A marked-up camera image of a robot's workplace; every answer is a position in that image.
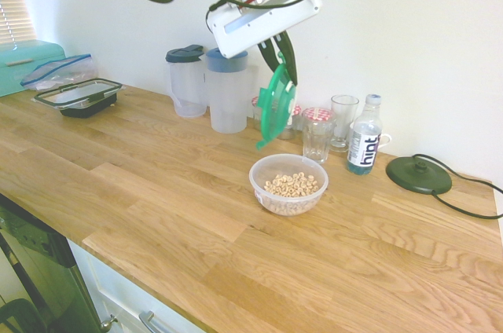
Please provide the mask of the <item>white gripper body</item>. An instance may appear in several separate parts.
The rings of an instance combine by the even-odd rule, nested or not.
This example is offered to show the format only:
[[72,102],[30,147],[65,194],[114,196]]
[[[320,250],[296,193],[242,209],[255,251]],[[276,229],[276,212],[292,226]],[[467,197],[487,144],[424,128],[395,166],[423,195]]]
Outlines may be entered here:
[[266,0],[253,8],[225,5],[207,23],[220,53],[231,58],[318,14],[321,0]]

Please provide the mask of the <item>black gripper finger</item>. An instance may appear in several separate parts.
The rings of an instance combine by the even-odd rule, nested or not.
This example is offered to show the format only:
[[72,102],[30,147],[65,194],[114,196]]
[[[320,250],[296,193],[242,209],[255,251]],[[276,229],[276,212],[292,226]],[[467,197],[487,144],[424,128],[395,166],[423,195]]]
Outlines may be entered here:
[[272,72],[275,72],[280,62],[277,58],[277,54],[275,53],[275,48],[271,39],[268,38],[267,40],[260,42],[257,46],[269,69]]
[[276,35],[276,44],[285,59],[287,73],[294,86],[298,85],[296,58],[292,42],[287,31],[283,31]]

